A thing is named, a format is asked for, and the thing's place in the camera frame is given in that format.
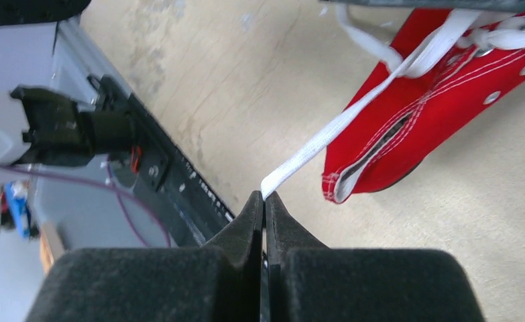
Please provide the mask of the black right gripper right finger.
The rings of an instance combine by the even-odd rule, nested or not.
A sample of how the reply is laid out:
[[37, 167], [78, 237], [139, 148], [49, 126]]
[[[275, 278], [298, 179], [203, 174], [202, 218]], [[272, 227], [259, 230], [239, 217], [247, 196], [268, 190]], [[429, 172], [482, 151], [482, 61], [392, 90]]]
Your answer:
[[264, 203], [272, 321], [482, 321], [463, 267], [414, 248], [329, 248], [277, 193]]

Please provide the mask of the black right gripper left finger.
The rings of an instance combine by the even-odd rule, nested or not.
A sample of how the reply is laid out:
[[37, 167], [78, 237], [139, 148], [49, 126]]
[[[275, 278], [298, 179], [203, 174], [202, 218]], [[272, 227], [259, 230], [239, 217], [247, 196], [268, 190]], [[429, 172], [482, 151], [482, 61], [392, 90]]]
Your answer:
[[85, 248], [49, 271], [28, 321], [258, 321], [264, 200], [201, 247]]

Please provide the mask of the red canvas sneaker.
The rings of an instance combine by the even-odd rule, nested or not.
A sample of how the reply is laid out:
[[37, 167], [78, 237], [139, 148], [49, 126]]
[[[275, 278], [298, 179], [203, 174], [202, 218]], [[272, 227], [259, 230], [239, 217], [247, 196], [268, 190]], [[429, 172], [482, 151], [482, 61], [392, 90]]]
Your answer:
[[327, 146], [325, 199], [388, 188], [523, 82], [525, 48], [476, 46], [451, 48], [418, 78], [396, 78]]

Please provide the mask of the white shoelace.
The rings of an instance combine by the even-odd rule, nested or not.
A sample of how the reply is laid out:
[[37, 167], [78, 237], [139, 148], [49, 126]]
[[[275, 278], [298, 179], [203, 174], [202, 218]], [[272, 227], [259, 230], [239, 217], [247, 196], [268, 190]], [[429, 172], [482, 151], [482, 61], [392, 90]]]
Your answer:
[[525, 10], [499, 13], [470, 9], [414, 9], [390, 43], [359, 29], [345, 4], [337, 19], [351, 40], [379, 62], [341, 114], [309, 139], [297, 153], [261, 182], [263, 198], [312, 160], [380, 93], [399, 77], [418, 78], [430, 71], [453, 47], [480, 50], [525, 48]]

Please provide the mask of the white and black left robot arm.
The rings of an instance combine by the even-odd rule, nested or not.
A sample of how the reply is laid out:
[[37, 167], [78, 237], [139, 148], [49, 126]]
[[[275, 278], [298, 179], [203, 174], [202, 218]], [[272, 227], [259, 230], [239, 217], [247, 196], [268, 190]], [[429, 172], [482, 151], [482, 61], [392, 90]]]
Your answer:
[[0, 90], [0, 184], [24, 178], [14, 166], [80, 168], [95, 156], [128, 152], [138, 139], [123, 111], [81, 111], [43, 87]]

